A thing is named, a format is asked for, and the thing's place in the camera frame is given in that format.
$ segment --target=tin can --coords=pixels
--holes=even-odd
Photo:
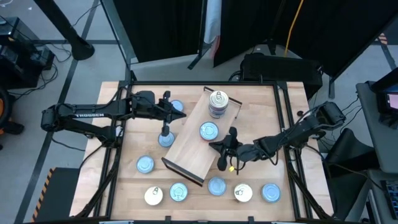
[[[223,91],[214,91],[209,99],[209,113],[213,118],[220,118],[228,107],[229,97]]]
[[[175,183],[170,188],[170,197],[176,202],[182,202],[188,195],[187,186],[183,183]]]
[[[154,170],[155,162],[151,156],[141,156],[138,159],[136,166],[140,173],[148,174]]]
[[[172,100],[171,104],[178,111],[182,112],[184,110],[184,104],[180,100]]]
[[[218,127],[215,123],[213,122],[204,122],[200,126],[200,136],[206,140],[206,141],[211,141],[217,138],[218,135]]]
[[[280,199],[280,189],[276,184],[266,184],[261,189],[261,195],[265,201],[275,203]]]
[[[213,177],[210,179],[208,189],[212,195],[221,196],[225,193],[226,183],[221,177]]]
[[[174,134],[169,131],[167,136],[162,136],[162,134],[159,134],[158,143],[162,147],[170,147],[173,144],[174,139]]]
[[[248,202],[253,196],[253,191],[247,184],[238,184],[234,189],[236,200],[240,202]]]
[[[145,192],[144,199],[148,205],[157,205],[163,199],[163,191],[160,187],[149,187]]]

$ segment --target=wooden block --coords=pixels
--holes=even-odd
[[[237,117],[242,103],[229,98],[225,114],[221,118],[213,118],[209,114],[209,97],[212,89],[205,87],[204,91],[185,122],[183,129],[175,139],[172,147],[162,158],[165,166],[182,175],[188,180],[202,186],[210,166],[218,153],[209,146],[209,141],[200,136],[200,126],[207,121],[214,122],[218,127],[218,135],[214,141],[225,138],[232,122]]]

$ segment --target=gray floor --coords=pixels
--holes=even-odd
[[[93,0],[58,0],[56,2],[72,23],[93,5]],[[41,39],[63,39],[33,0],[16,0],[6,7],[0,7],[0,15],[4,17],[20,17]],[[87,15],[75,27],[79,34],[83,32],[86,18]],[[86,38],[91,40],[114,39],[101,7],[96,9]],[[64,52],[52,46],[49,47],[60,59],[66,58],[67,55]],[[94,103],[97,100],[101,82],[124,79],[125,65],[118,46],[95,45],[94,47],[96,52],[93,57],[77,63],[65,100],[67,103]],[[260,46],[259,48],[259,51],[267,53],[265,47]],[[398,46],[388,46],[388,48],[392,56],[397,60]],[[277,49],[277,51],[278,54],[282,53],[282,49]],[[231,73],[239,68],[243,54],[216,68],[212,68],[212,60],[209,57],[205,57],[193,70],[186,69],[194,57],[194,55],[191,55],[156,63],[138,63],[133,65],[132,69],[136,72],[139,80],[226,80]],[[16,103],[14,117],[16,121],[25,125],[24,133],[19,136],[0,136],[0,141],[4,145],[4,149],[0,152],[0,180],[2,180],[0,184],[2,195],[2,200],[0,201],[0,223],[12,223],[16,218],[46,134],[40,129],[40,112],[58,101],[63,84],[70,71],[71,63],[71,58],[63,63],[55,62],[59,71],[58,78],[48,84],[44,90],[35,91],[29,96],[24,96]],[[379,45],[370,46],[337,79],[334,102],[344,108],[356,98],[356,83],[365,82],[366,80],[377,80],[389,71],[391,69],[381,47]],[[53,70],[45,72],[45,77],[51,76],[52,72]],[[325,85],[318,92],[315,105],[328,100],[327,83],[327,77],[324,76]],[[352,118],[354,113],[355,111],[349,114],[348,119]],[[371,145],[362,113],[359,113],[348,127],[354,130],[360,141]],[[338,138],[339,130],[334,132],[334,136],[336,139]],[[54,138],[75,147],[85,148],[86,138],[79,134],[64,131],[56,133]],[[333,139],[331,133],[328,133],[327,138]],[[28,222],[33,214],[48,170],[52,167],[78,167],[82,158],[82,152],[51,143],[27,209],[25,222]]]

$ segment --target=floor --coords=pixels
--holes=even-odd
[[[97,5],[98,0],[55,1],[66,17],[74,23],[89,8]],[[14,1],[0,7],[0,15],[17,16],[33,32],[43,40],[63,40],[63,37],[46,18],[33,0]],[[104,16],[102,7],[97,7],[82,17],[75,29],[88,40],[114,40],[110,26]],[[67,149],[49,142],[46,132],[40,128],[41,111],[65,97],[66,103],[94,103],[97,100],[101,82],[124,79],[125,64],[117,44],[94,45],[95,54],[91,58],[77,62],[72,58],[55,65],[58,68],[57,79],[48,84],[44,90],[31,93],[19,99],[14,107],[14,119],[25,125],[25,131],[19,136],[2,135],[0,142],[4,149],[0,152],[0,222],[28,222],[32,217],[39,193],[45,182],[47,172],[52,167],[78,167],[83,159],[83,152]],[[48,45],[60,60],[67,54],[54,46]],[[398,60],[398,45],[388,45],[386,48],[392,58]],[[256,51],[267,53],[266,47],[258,46]],[[335,82],[336,98],[334,102],[344,108],[356,99],[355,84],[367,80],[378,80],[390,72],[390,65],[385,51],[379,44],[369,46],[363,54]],[[243,55],[226,62],[225,66],[212,68],[211,58],[205,57],[193,70],[186,67],[195,58],[194,55],[163,60],[157,63],[137,63],[132,66],[139,80],[163,80],[166,73],[169,80],[227,80],[229,75],[239,68]],[[50,77],[54,70],[44,72],[44,77]],[[328,77],[323,76],[324,86],[310,100],[310,106],[318,105],[328,100]],[[356,112],[347,115],[351,119]],[[362,112],[348,126],[363,143],[371,145],[369,133]],[[337,139],[339,130],[328,133],[327,138]],[[80,134],[60,132],[54,139],[74,147],[85,148],[86,137]],[[48,151],[42,150],[50,144]],[[327,147],[320,144],[322,151]]]

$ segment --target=blue can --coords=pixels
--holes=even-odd
[[[155,162],[151,156],[141,156],[138,159],[136,166],[140,173],[148,174],[154,170]]]
[[[210,179],[208,189],[212,195],[221,196],[225,193],[226,183],[221,177],[213,177]]]
[[[176,202],[182,202],[188,195],[187,186],[183,183],[175,183],[170,188],[170,197]]]
[[[206,141],[211,141],[217,138],[218,135],[218,127],[215,123],[213,122],[204,122],[200,126],[200,136],[206,140]]]
[[[265,201],[275,203],[280,199],[280,189],[276,184],[266,184],[262,187],[261,195]]]
[[[173,104],[173,107],[178,111],[182,112],[184,110],[184,104],[179,100],[172,100],[171,104]]]
[[[174,142],[174,134],[169,131],[167,136],[159,135],[158,142],[162,147],[170,147]]]

